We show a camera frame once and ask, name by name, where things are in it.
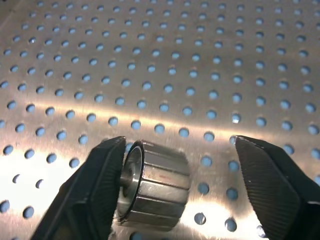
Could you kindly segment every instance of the metal roller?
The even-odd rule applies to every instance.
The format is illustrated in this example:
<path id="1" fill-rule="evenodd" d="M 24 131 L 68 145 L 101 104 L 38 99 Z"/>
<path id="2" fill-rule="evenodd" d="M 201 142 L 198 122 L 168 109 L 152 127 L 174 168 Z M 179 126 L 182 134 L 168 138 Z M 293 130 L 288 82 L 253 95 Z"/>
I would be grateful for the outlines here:
<path id="1" fill-rule="evenodd" d="M 190 170 L 183 153 L 140 140 L 124 162 L 117 216 L 123 226 L 168 231 L 187 203 Z"/>

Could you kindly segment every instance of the aluminum plate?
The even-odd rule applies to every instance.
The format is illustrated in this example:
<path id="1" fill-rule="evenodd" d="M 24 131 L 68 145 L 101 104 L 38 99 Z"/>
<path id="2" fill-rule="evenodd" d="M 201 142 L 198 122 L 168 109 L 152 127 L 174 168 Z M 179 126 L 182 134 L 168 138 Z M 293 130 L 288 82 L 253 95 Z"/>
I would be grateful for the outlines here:
<path id="1" fill-rule="evenodd" d="M 192 186 L 174 230 L 117 240 L 261 239 L 233 135 L 320 183 L 318 0 L 2 0 L 0 16 L 1 239 L 30 238 L 119 135 L 184 151 Z"/>

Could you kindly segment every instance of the perforated metal sheet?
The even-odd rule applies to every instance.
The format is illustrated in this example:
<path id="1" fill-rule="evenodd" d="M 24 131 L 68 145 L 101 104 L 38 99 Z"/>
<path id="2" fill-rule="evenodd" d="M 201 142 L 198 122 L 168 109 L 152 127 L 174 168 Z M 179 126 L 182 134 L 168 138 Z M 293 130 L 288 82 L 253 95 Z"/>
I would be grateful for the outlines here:
<path id="1" fill-rule="evenodd" d="M 317 0 L 9 2 L 1 239 L 28 239 L 90 149 L 119 135 L 184 151 L 192 186 L 174 230 L 115 226 L 118 240 L 260 239 L 232 135 L 284 147 L 320 182 Z"/>

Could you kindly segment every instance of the cylindrical metal part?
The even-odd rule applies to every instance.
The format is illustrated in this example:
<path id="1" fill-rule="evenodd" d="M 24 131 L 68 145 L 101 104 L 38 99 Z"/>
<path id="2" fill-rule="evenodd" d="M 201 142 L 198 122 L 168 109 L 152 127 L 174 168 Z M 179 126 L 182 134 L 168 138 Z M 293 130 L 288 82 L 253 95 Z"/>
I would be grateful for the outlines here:
<path id="1" fill-rule="evenodd" d="M 126 184 L 119 193 L 120 224 L 147 225 L 168 231 L 178 223 L 191 184 L 183 153 L 144 140 L 136 141 L 126 157 L 122 175 Z"/>

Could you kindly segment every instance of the metal surface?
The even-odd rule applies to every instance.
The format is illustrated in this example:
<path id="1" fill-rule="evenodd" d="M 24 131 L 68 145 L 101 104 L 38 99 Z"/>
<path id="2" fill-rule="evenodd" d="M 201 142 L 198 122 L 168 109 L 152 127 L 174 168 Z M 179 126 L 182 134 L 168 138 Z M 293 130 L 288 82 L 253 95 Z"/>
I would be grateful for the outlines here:
<path id="1" fill-rule="evenodd" d="M 130 175 L 132 180 L 120 188 L 116 224 L 162 231 L 177 225 L 191 184 L 183 153 L 145 140 L 136 141 L 122 174 Z"/>
<path id="2" fill-rule="evenodd" d="M 317 0 L 20 1 L 0 25 L 1 238 L 28 239 L 70 166 L 127 136 L 183 151 L 191 169 L 180 223 L 142 239 L 260 239 L 229 139 L 285 147 L 319 181 L 319 11 Z"/>

